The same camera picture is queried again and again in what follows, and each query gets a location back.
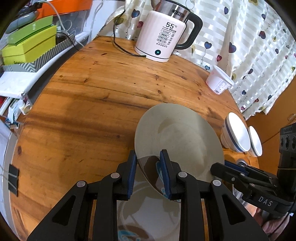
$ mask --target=stainless steel kettle top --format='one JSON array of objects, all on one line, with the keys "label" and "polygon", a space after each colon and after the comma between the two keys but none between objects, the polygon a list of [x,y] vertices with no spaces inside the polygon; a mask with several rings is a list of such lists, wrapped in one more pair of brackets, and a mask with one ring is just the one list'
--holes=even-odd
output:
[{"label": "stainless steel kettle top", "polygon": [[182,22],[186,22],[188,15],[191,13],[187,7],[171,0],[160,0],[153,10],[171,16]]}]

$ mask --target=blue gripper pad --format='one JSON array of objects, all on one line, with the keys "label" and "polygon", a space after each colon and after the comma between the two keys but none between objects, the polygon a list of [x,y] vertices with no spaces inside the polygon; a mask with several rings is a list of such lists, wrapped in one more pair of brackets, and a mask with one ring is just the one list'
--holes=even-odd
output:
[{"label": "blue gripper pad", "polygon": [[137,156],[136,154],[134,154],[133,160],[131,163],[131,170],[128,175],[128,191],[127,191],[128,199],[130,199],[131,195],[133,194],[133,185],[135,182],[136,168],[137,168]]},{"label": "blue gripper pad", "polygon": [[244,173],[246,176],[248,176],[248,173],[247,171],[245,170],[244,167],[242,166],[239,166],[239,165],[236,165],[235,163],[232,163],[232,162],[229,162],[229,161],[224,161],[224,165],[227,166],[227,167],[230,167],[230,168],[233,168],[241,173]]},{"label": "blue gripper pad", "polygon": [[162,151],[160,152],[159,161],[160,161],[161,173],[163,176],[163,184],[165,186],[165,194],[167,195],[168,199],[170,199],[171,198],[170,177],[168,174],[168,169],[167,169],[165,158]]}]

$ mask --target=person's hand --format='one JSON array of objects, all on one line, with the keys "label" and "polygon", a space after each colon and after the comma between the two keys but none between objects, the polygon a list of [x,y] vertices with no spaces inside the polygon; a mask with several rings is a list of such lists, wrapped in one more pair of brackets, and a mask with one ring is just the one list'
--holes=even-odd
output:
[{"label": "person's hand", "polygon": [[289,223],[290,215],[288,215],[288,217],[286,218],[287,215],[288,214],[286,214],[285,216],[279,219],[273,219],[273,220],[267,221],[266,223],[263,223],[263,218],[261,216],[261,209],[257,208],[256,213],[254,215],[254,219],[262,227],[263,231],[267,235],[273,233],[280,225],[280,227],[275,231],[275,233],[269,238],[271,241],[274,241],[277,239],[277,237],[282,233],[282,231],[285,229],[285,227]]}]

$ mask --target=das logo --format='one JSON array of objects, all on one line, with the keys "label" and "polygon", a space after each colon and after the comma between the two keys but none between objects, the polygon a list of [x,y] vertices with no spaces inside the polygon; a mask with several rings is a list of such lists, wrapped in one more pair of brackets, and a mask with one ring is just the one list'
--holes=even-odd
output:
[{"label": "das logo", "polygon": [[261,202],[261,203],[264,203],[265,205],[267,205],[267,206],[271,206],[272,205],[272,203],[273,203],[273,201],[268,201],[268,199],[267,198],[265,198],[265,197],[260,197],[259,198],[259,200],[258,200],[259,202]]}]

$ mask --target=plastic cup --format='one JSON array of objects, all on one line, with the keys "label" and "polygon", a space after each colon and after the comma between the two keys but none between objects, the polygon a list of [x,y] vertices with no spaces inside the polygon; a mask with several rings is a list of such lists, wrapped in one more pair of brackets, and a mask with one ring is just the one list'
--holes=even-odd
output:
[{"label": "plastic cup", "polygon": [[231,78],[218,66],[214,66],[211,74],[206,80],[206,84],[217,95],[220,95],[224,90],[234,85]]}]

